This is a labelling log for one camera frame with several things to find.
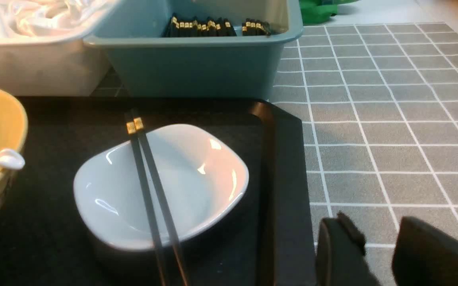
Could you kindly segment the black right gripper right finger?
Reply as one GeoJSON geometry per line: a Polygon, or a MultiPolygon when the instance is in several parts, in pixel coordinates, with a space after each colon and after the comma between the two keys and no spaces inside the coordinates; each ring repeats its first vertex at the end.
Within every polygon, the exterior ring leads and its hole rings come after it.
{"type": "Polygon", "coordinates": [[[414,216],[404,216],[392,258],[398,286],[458,286],[458,240],[414,216]]]}

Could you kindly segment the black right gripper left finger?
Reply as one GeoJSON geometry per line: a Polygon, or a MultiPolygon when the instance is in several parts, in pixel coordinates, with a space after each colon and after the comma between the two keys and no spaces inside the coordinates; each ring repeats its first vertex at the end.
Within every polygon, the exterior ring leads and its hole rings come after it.
{"type": "Polygon", "coordinates": [[[367,240],[343,212],[319,224],[316,276],[319,286],[379,286],[366,261],[367,240]]]}

